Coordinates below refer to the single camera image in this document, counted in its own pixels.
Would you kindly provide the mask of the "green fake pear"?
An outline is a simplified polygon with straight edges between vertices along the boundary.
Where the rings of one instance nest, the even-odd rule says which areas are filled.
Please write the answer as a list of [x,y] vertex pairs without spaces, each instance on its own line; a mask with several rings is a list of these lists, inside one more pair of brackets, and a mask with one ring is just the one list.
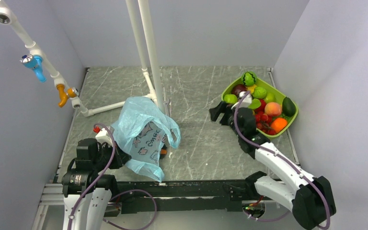
[[261,106],[261,101],[257,98],[253,98],[251,104],[248,106],[248,108],[255,110],[258,109]]

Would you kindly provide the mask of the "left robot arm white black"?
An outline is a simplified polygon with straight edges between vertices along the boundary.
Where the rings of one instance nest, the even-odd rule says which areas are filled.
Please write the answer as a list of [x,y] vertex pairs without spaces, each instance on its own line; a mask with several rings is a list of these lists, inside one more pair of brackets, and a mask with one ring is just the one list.
[[106,174],[119,169],[130,157],[112,141],[95,138],[80,140],[76,157],[62,177],[65,230],[97,230],[101,226],[108,202],[117,198],[120,190],[116,177]]

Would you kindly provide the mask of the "light blue plastic bag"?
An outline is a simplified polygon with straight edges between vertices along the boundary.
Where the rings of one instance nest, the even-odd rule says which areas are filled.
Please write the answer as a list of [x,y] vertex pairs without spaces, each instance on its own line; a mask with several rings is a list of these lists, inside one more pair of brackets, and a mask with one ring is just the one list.
[[164,172],[160,167],[164,145],[178,148],[181,131],[178,124],[161,112],[147,97],[126,99],[119,118],[112,125],[118,147],[131,156],[126,167],[134,173],[161,182]]

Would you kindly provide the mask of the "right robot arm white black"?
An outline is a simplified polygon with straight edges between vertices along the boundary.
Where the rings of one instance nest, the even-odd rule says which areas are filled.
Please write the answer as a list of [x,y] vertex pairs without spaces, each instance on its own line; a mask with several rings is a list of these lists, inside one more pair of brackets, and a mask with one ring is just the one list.
[[242,151],[269,168],[279,181],[258,171],[245,179],[239,191],[251,199],[268,197],[288,209],[297,223],[306,230],[328,229],[336,206],[330,182],[315,177],[289,160],[270,139],[259,131],[249,108],[237,108],[220,102],[209,110],[211,121],[220,115],[220,124],[229,126],[238,138]]

